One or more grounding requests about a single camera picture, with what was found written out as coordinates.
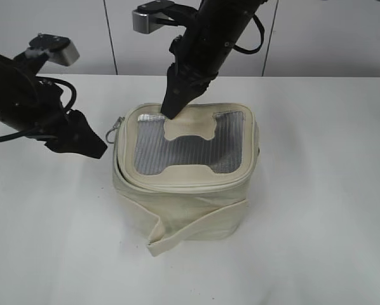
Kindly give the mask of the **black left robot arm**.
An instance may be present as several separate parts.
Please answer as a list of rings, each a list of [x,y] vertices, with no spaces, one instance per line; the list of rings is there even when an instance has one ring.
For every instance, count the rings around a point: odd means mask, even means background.
[[[0,143],[22,137],[42,142],[54,153],[100,159],[107,144],[85,115],[73,108],[78,94],[69,82],[38,76],[47,55],[0,55],[0,122],[15,130]]]

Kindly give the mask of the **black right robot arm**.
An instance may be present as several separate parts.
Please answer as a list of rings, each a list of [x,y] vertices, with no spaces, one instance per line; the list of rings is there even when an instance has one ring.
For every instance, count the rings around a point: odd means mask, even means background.
[[[262,1],[202,1],[198,9],[172,4],[163,10],[186,28],[173,40],[170,52],[175,61],[167,70],[167,88],[161,113],[176,117],[185,106],[203,95],[246,26],[255,20]]]

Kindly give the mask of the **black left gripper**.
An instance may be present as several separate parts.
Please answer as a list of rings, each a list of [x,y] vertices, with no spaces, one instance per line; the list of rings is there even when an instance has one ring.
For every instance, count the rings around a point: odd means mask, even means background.
[[[75,87],[66,81],[40,81],[41,105],[48,107],[47,113],[37,122],[40,128],[36,138],[55,153],[73,153],[100,159],[107,144],[91,129],[85,115],[72,107],[77,99]],[[69,102],[61,101],[62,87],[71,91]]]

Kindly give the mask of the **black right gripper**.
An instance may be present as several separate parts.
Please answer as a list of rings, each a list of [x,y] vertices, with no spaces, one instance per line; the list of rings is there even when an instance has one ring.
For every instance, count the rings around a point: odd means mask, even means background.
[[[175,118],[185,106],[204,94],[234,48],[229,34],[184,34],[169,48],[175,60],[167,70],[161,113]]]

